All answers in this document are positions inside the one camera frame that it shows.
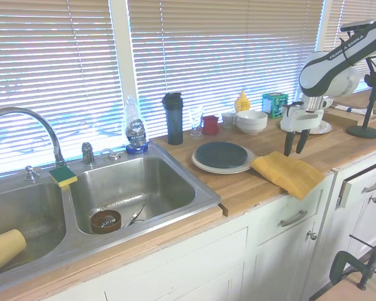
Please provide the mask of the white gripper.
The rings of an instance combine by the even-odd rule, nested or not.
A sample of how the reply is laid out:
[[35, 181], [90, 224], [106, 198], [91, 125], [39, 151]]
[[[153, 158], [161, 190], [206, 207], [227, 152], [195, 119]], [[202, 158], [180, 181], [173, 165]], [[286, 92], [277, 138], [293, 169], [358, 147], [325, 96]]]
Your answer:
[[307, 112], [302, 108], [288, 108], [280, 122], [280, 127], [287, 132], [285, 137], [284, 155], [288, 157], [291, 154], [293, 141], [296, 135], [295, 131], [301, 131], [300, 139], [296, 146], [296, 153], [300, 154], [304, 149], [310, 129], [317, 128], [322, 120], [324, 110]]

